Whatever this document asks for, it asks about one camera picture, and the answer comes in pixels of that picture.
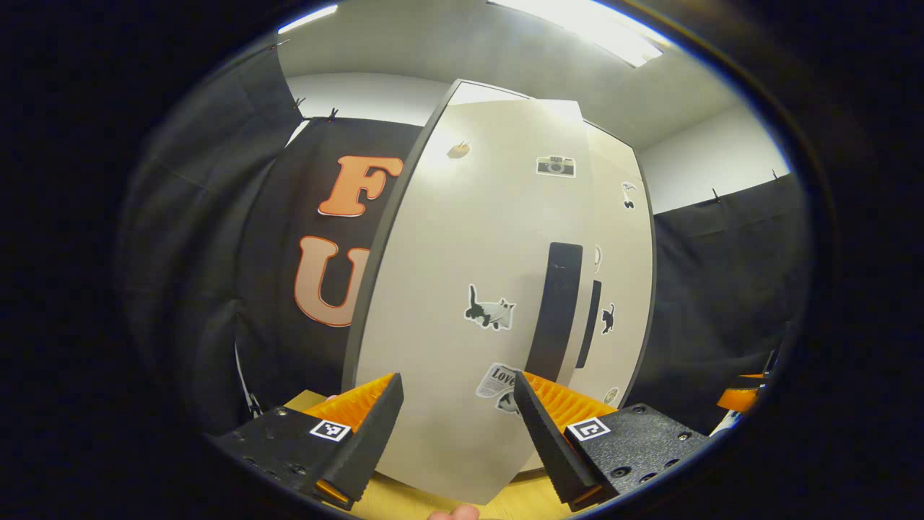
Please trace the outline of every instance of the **black backdrop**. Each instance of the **black backdrop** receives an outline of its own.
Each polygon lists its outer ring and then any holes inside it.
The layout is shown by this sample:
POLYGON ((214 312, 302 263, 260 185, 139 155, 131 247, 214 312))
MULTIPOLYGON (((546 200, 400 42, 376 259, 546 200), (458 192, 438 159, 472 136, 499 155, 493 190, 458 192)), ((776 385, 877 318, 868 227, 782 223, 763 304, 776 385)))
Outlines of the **black backdrop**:
POLYGON ((654 315, 626 403, 705 435, 722 420, 723 390, 798 327, 812 260, 802 190, 787 175, 654 216, 654 315))
POLYGON ((337 182, 338 159, 360 155, 403 160, 419 133, 420 127, 388 121, 313 119, 279 155, 252 201, 236 259, 237 344, 244 375, 264 409, 285 404, 305 389, 322 395, 341 390, 350 326, 331 327, 299 309, 293 297, 302 255, 298 242, 310 235, 336 245, 319 291, 326 302, 340 304, 347 287, 361 280, 360 274, 352 276, 347 251, 371 247, 396 178, 385 176, 382 193, 374 200, 359 197, 366 207, 360 216, 321 215, 318 205, 337 182))
POLYGON ((234 357, 241 230, 301 122, 262 36, 202 80, 149 138, 130 176, 115 287, 160 385, 213 433, 243 400, 234 357))

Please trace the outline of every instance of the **newspaper sticker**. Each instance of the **newspaper sticker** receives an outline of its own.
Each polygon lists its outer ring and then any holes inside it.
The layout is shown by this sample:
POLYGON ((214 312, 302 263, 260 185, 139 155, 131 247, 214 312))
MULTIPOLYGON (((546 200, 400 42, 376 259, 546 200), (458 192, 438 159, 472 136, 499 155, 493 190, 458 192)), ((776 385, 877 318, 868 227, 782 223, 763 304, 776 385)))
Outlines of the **newspaper sticker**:
POLYGON ((519 368, 513 368, 503 363, 494 363, 488 369, 488 373, 484 375, 484 378, 481 378, 481 384, 475 390, 475 395, 491 399, 505 391, 512 391, 514 383, 517 381, 517 372, 519 372, 519 368))

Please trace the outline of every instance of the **finger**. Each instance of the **finger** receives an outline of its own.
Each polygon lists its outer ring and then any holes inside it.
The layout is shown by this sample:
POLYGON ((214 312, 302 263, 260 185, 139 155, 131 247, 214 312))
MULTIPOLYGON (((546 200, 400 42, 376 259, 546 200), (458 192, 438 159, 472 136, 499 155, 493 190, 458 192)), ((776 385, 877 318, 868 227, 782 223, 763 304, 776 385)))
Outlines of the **finger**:
POLYGON ((466 503, 459 504, 453 510, 453 520, 478 520, 480 512, 478 508, 466 503))

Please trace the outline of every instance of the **cabinet door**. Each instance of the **cabinet door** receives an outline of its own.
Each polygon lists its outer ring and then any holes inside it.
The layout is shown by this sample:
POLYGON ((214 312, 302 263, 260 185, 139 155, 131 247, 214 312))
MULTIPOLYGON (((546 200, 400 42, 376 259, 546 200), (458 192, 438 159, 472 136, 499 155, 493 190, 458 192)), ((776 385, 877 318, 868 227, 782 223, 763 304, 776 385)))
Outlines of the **cabinet door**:
POLYGON ((569 388, 618 407, 628 394, 649 324, 651 213, 632 149, 588 125, 594 180, 593 279, 599 303, 569 388))
POLYGON ((552 242, 579 246, 577 298, 550 302, 570 313, 557 319, 569 330, 553 353, 561 360, 555 378, 570 379, 593 274, 590 168, 575 102, 446 107, 384 247, 357 361, 357 385, 395 371, 404 384, 380 473, 486 503, 533 453, 523 419, 502 409, 503 395, 479 397, 476 389, 494 363, 525 368, 542 329, 552 242), (570 159, 573 172, 540 166, 551 155, 570 159))

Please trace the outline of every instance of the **orange letter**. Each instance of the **orange letter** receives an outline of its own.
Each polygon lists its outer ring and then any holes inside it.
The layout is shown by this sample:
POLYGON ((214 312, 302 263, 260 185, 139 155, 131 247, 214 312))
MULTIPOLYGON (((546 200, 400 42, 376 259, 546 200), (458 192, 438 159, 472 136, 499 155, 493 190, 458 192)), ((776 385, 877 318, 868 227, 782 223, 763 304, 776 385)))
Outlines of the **orange letter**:
POLYGON ((366 191, 366 198, 374 201, 382 194, 385 187, 385 174, 397 177, 401 175, 404 163, 398 158, 389 157, 356 157, 345 155, 337 161, 340 173, 334 182, 331 196, 318 206, 318 213, 332 217, 359 217, 366 206, 359 202, 359 192, 366 191), (381 168, 367 176, 370 168, 381 168))
POLYGON ((346 327, 353 321, 353 307, 359 293, 359 280, 369 259, 369 250, 355 247, 346 252, 346 258, 353 263, 346 298, 339 307, 329 305, 321 298, 321 282, 327 261, 337 256, 337 244, 318 237, 303 237, 301 262, 295 275, 295 303, 306 316, 331 327, 346 327))

